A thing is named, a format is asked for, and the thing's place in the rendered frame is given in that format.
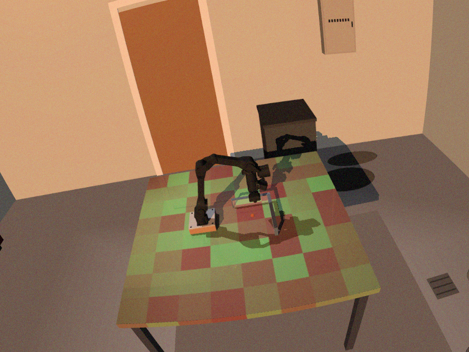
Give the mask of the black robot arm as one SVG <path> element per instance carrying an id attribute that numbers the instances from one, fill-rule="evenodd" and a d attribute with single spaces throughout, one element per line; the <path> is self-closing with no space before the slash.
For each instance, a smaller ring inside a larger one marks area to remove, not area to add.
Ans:
<path id="1" fill-rule="evenodd" d="M 258 166 L 258 163 L 254 161 L 251 156 L 233 157 L 225 155 L 211 154 L 196 162 L 196 177 L 198 180 L 198 200 L 194 208 L 194 218 L 197 226 L 208 225 L 209 217 L 206 214 L 208 210 L 208 199 L 204 198 L 204 178 L 206 171 L 208 171 L 215 164 L 223 164 L 230 166 L 237 166 L 241 170 L 242 175 L 246 175 L 246 180 L 253 182 L 257 179 L 256 172 L 261 178 L 257 180 L 256 190 L 267 190 L 268 183 L 265 181 L 265 177 L 270 177 L 269 165 Z"/>

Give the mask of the clear grey l-shaped low wall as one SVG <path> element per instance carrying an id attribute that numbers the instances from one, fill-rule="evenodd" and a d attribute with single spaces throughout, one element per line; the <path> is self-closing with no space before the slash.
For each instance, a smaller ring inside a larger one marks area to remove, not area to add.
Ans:
<path id="1" fill-rule="evenodd" d="M 232 201 L 233 208 L 257 205 L 257 204 L 261 204 L 261 203 L 268 203 L 268 197 L 267 196 L 261 196 L 261 200 L 257 201 L 256 203 L 249 202 L 249 198 L 248 199 L 241 199 L 241 200 Z M 269 203 L 268 203 L 268 206 L 269 206 Z"/>

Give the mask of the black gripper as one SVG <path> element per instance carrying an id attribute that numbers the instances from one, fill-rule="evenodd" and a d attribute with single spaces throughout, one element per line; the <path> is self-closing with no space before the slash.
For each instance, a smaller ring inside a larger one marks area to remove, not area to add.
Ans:
<path id="1" fill-rule="evenodd" d="M 260 201 L 261 200 L 261 197 L 260 197 L 260 193 L 258 193 L 258 191 L 256 190 L 256 184 L 258 183 L 257 182 L 257 179 L 253 182 L 249 182 L 247 181 L 247 186 L 248 186 L 248 191 L 249 191 L 249 202 L 254 202 L 256 203 L 257 201 Z"/>

